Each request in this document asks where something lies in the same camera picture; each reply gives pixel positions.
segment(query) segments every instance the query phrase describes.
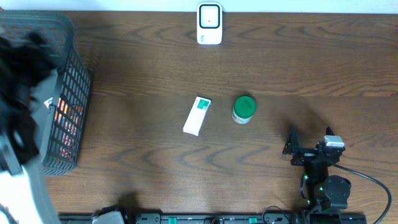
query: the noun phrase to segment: gray wire basket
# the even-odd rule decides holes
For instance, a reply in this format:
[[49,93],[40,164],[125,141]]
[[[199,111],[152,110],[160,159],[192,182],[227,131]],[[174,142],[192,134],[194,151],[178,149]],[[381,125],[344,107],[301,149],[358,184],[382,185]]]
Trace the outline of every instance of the gray wire basket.
[[75,166],[83,137],[91,79],[73,48],[73,24],[63,14],[39,11],[0,12],[0,37],[19,45],[38,32],[54,49],[57,72],[41,83],[32,113],[38,128],[35,141],[45,175],[59,176]]

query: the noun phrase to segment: black cable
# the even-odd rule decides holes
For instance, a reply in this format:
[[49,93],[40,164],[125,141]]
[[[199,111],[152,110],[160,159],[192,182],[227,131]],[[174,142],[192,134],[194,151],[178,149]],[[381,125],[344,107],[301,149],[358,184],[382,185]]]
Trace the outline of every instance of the black cable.
[[287,219],[287,221],[289,221],[289,218],[285,215],[285,213],[284,213],[284,211],[283,211],[282,209],[280,209],[278,206],[271,205],[271,206],[269,206],[268,208],[266,208],[266,209],[264,210],[264,212],[262,213],[262,215],[261,215],[261,220],[262,220],[264,223],[268,224],[268,222],[266,222],[266,220],[264,219],[264,216],[266,215],[268,209],[270,209],[270,208],[278,208],[278,209],[282,212],[282,215]]
[[388,195],[387,206],[386,206],[386,208],[384,209],[383,213],[380,215],[380,217],[374,222],[374,224],[378,224],[379,222],[381,222],[381,220],[386,216],[388,210],[389,210],[390,207],[391,207],[392,196],[391,196],[390,190],[389,190],[382,182],[376,180],[376,179],[373,178],[373,177],[370,177],[370,176],[365,175],[365,174],[362,174],[362,173],[360,173],[360,172],[358,172],[358,171],[355,171],[355,170],[352,170],[352,169],[343,167],[343,166],[341,166],[341,165],[337,165],[337,164],[335,164],[334,162],[332,162],[331,160],[329,160],[328,158],[327,158],[327,160],[328,160],[328,162],[329,162],[331,165],[333,165],[333,166],[335,166],[335,167],[337,167],[337,168],[340,168],[340,169],[345,170],[345,171],[347,171],[347,172],[350,172],[350,173],[359,175],[359,176],[361,176],[361,177],[363,177],[363,178],[366,178],[366,179],[368,179],[368,180],[371,180],[371,181],[377,183],[378,185],[380,185],[380,187],[382,187],[382,188],[387,192],[387,195]]

